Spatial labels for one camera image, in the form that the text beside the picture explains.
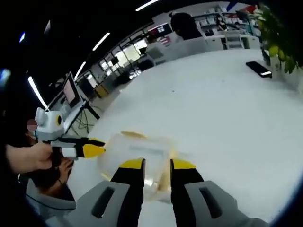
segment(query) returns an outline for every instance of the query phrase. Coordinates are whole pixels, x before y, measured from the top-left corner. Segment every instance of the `ceiling light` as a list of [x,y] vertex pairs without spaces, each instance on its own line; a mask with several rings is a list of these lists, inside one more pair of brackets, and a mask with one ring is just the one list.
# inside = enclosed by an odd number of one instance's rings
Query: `ceiling light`
[[152,1],[145,3],[144,5],[140,6],[139,8],[136,8],[136,12],[140,11],[141,9],[144,9],[145,7],[148,7],[149,5],[151,5],[157,1],[160,1],[160,0],[152,0]]
[[78,72],[76,73],[76,76],[75,76],[74,80],[76,80],[78,78],[78,76],[79,76],[79,74],[80,74],[80,72],[83,69],[83,67],[84,67],[85,64],[86,64],[86,61],[84,61],[82,63],[82,65],[80,66],[80,68],[78,69]]
[[46,105],[46,103],[45,103],[45,101],[42,99],[42,96],[40,95],[40,93],[39,93],[39,91],[38,91],[38,89],[36,87],[36,84],[33,81],[33,78],[29,77],[27,80],[28,80],[30,86],[32,86],[33,91],[35,92],[36,96],[38,97],[38,99],[40,100],[40,102],[42,103],[42,105],[44,106],[44,108],[46,110],[49,110],[48,107],[47,107],[47,105]]
[[101,39],[100,39],[100,41],[95,45],[95,47],[93,48],[93,51],[95,51],[97,48],[98,48],[98,46],[109,36],[109,32],[107,32]]
[[24,40],[24,37],[25,37],[25,32],[22,34],[22,36],[20,37],[20,39],[19,39],[19,43],[22,41],[22,40]]
[[51,21],[49,20],[44,29],[44,34],[47,34],[50,30],[51,30]]

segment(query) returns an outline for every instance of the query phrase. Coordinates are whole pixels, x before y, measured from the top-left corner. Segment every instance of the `window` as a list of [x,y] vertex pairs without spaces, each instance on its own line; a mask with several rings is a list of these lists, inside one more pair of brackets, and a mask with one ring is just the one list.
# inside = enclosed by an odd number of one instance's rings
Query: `window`
[[112,71],[115,71],[117,68],[119,68],[118,63],[116,65],[113,65],[113,63],[111,61],[108,62],[108,65],[110,66],[110,68],[112,69]]
[[129,61],[134,62],[140,58],[140,54],[134,45],[126,47],[123,49],[123,51],[124,53],[120,51],[115,56],[119,59],[119,64],[123,65],[124,67],[130,64]]
[[95,78],[93,77],[93,75],[89,74],[86,79],[89,81],[90,85],[95,88],[97,86],[97,82],[95,80]]
[[147,43],[144,39],[142,39],[142,40],[134,43],[134,46],[135,46],[136,50],[140,53],[140,49],[147,47]]
[[109,76],[113,72],[105,60],[103,60],[103,62],[101,61],[100,64],[101,64],[101,68],[106,73],[106,75]]

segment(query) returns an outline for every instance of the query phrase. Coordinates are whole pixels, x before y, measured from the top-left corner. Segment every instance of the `white table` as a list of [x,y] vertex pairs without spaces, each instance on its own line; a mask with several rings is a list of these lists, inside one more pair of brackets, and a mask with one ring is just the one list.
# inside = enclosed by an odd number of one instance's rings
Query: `white table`
[[[250,38],[254,37],[252,35],[240,34],[240,38]],[[212,35],[212,36],[205,36],[205,39],[224,39],[225,35]]]
[[[242,212],[271,221],[301,177],[303,102],[284,83],[262,79],[245,65],[255,60],[262,60],[260,50],[227,50],[144,71],[89,136],[107,141],[117,132],[136,131],[172,138]],[[80,159],[68,185],[78,199],[100,181],[96,159]],[[172,206],[143,204],[140,221],[173,226]]]

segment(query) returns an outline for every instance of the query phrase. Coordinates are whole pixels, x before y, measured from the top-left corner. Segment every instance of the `white robot head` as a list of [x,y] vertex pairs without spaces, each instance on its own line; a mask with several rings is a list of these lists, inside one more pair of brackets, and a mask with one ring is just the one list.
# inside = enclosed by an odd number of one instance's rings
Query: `white robot head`
[[63,118],[59,111],[46,112],[38,107],[35,121],[38,124],[36,136],[41,141],[54,141],[64,134]]

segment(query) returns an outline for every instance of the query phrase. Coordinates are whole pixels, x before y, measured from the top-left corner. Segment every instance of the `clear plastic container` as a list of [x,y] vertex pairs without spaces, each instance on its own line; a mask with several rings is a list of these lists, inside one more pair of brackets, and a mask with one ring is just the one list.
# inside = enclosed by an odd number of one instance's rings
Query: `clear plastic container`
[[144,199],[170,202],[170,159],[177,156],[166,138],[123,132],[114,135],[98,157],[101,175],[110,180],[127,160],[145,158]]

